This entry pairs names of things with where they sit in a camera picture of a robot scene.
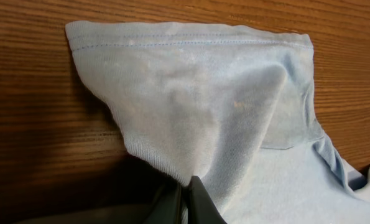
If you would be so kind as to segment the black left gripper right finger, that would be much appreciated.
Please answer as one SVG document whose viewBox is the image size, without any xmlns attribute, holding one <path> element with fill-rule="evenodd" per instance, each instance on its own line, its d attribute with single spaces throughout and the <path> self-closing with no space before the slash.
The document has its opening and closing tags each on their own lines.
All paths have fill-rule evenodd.
<svg viewBox="0 0 370 224">
<path fill-rule="evenodd" d="M 226 224 L 198 176 L 186 189 L 189 224 Z"/>
</svg>

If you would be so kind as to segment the light blue t-shirt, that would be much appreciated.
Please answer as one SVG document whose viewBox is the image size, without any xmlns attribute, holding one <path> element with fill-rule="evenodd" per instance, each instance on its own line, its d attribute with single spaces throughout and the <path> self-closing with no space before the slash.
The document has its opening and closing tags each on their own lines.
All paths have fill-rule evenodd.
<svg viewBox="0 0 370 224">
<path fill-rule="evenodd" d="M 315 115 L 308 35 L 178 22 L 65 30 L 128 153 L 183 185 L 198 176 L 226 222 L 370 223 L 370 170 L 350 166 Z"/>
</svg>

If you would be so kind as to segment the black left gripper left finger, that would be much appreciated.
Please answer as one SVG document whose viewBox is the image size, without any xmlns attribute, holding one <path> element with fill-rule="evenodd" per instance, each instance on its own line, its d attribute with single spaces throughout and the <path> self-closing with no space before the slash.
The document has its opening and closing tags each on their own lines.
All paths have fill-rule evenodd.
<svg viewBox="0 0 370 224">
<path fill-rule="evenodd" d="M 180 223 L 180 191 L 163 185 L 152 203 L 117 205 L 81 212 L 31 218 L 20 224 L 141 224 Z"/>
</svg>

